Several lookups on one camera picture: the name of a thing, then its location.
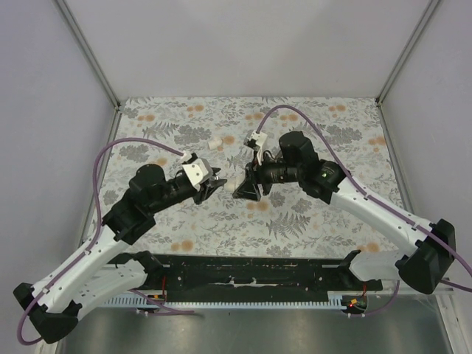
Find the white elbow fitting left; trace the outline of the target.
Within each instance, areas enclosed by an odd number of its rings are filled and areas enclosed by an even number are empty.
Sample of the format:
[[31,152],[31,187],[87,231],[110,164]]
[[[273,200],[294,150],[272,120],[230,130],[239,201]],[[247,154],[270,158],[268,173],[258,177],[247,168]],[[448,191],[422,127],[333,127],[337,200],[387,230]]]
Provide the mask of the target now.
[[216,136],[207,141],[207,147],[210,150],[216,150],[222,145],[222,143],[222,139]]

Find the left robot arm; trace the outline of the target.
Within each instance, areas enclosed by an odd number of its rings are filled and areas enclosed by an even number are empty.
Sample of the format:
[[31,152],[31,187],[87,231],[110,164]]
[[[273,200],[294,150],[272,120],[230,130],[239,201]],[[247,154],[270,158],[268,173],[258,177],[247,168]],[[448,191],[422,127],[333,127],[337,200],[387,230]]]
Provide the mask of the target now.
[[14,297],[24,309],[21,321],[29,320],[47,344],[66,337],[100,301],[143,285],[149,271],[159,262],[149,254],[132,258],[130,274],[108,274],[97,285],[93,276],[110,260],[132,246],[152,229],[155,214],[191,198],[199,205],[226,180],[219,168],[205,159],[184,164],[174,178],[166,179],[155,164],[140,167],[129,181],[122,198],[112,206],[89,238],[62,264],[34,284],[21,283]]

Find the white elbow fitting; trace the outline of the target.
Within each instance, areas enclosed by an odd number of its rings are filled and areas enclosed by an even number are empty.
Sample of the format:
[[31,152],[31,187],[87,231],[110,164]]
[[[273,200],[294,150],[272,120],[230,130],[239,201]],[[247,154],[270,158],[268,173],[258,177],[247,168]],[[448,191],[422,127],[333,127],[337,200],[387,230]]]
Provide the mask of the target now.
[[229,193],[233,193],[240,185],[240,182],[238,182],[237,180],[235,179],[229,179],[225,185],[224,185],[224,189],[225,191],[229,192]]

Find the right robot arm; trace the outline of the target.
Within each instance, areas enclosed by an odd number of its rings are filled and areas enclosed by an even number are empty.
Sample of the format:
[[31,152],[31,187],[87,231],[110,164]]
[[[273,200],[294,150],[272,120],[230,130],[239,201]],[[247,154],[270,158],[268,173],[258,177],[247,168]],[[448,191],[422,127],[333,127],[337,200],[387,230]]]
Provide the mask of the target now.
[[344,263],[355,278],[401,280],[422,294],[434,292],[454,261],[448,249],[455,247],[455,230],[448,221],[432,223],[380,197],[340,164],[320,159],[300,131],[280,137],[276,156],[266,150],[266,140],[265,133],[256,131],[245,138],[254,155],[234,198],[259,201],[275,184],[296,183],[310,197],[356,216],[396,246],[394,251],[349,253]]

